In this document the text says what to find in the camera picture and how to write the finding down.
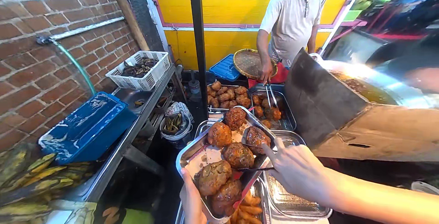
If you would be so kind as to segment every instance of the white shirt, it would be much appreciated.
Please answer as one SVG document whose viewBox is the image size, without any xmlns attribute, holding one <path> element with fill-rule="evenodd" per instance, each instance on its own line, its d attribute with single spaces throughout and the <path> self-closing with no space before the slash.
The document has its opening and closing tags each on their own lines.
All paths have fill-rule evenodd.
<svg viewBox="0 0 439 224">
<path fill-rule="evenodd" d="M 274 50 L 291 65 L 302 47 L 306 47 L 314 25 L 320 24 L 321 11 L 326 0 L 270 0 L 260 29 L 271 32 L 268 46 L 270 57 Z"/>
</svg>

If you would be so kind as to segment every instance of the white plastic basket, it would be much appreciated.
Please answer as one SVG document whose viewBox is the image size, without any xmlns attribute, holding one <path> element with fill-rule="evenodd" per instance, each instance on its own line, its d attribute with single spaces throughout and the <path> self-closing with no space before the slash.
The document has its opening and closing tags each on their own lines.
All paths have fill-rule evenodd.
<svg viewBox="0 0 439 224">
<path fill-rule="evenodd" d="M 129 65 L 134 66 L 136 63 L 142 61 L 142 57 L 147 56 L 150 59 L 158 60 L 158 63 L 151 68 L 151 70 L 142 78 L 132 76 L 121 76 L 124 69 L 123 63 L 110 70 L 105 76 L 109 77 L 113 82 L 123 89 L 133 89 L 141 91 L 150 91 L 155 84 L 162 78 L 163 74 L 169 69 L 171 63 L 169 62 L 167 52 L 154 51 L 138 51 L 131 57 L 125 60 Z"/>
</svg>

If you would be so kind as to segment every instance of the blue plastic container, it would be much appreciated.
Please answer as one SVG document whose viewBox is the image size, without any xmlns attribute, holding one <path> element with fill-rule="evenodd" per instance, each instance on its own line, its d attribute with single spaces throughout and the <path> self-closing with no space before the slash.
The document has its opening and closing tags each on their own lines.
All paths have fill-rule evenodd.
<svg viewBox="0 0 439 224">
<path fill-rule="evenodd" d="M 210 73 L 215 74 L 217 77 L 226 79 L 228 81 L 236 81 L 240 73 L 233 64 L 233 54 L 229 54 L 218 63 L 214 64 L 210 69 Z"/>
<path fill-rule="evenodd" d="M 133 124 L 136 115 L 117 97 L 99 92 L 40 137 L 44 154 L 60 165 L 97 160 Z"/>
</svg>

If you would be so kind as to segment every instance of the wooden pole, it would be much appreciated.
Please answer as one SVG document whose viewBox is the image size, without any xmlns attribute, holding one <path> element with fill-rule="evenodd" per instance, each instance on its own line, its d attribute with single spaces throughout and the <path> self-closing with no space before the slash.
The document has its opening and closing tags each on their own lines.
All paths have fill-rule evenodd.
<svg viewBox="0 0 439 224">
<path fill-rule="evenodd" d="M 139 24 L 137 23 L 136 17 L 131 9 L 131 5 L 127 0 L 116 0 L 122 10 L 126 22 L 134 36 L 134 39 L 139 44 L 139 47 L 143 51 L 149 51 L 148 44 L 146 43 L 145 37 L 140 30 Z"/>
</svg>

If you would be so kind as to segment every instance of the sink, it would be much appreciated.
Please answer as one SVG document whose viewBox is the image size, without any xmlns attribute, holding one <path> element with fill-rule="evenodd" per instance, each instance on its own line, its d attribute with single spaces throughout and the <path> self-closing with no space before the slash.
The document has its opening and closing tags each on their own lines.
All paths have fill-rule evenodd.
<svg viewBox="0 0 439 224">
<path fill-rule="evenodd" d="M 113 95 L 124 103 L 127 103 L 129 110 L 133 111 L 135 114 L 140 114 L 145 109 L 145 105 L 148 104 L 152 91 L 117 88 L 113 92 Z"/>
</svg>

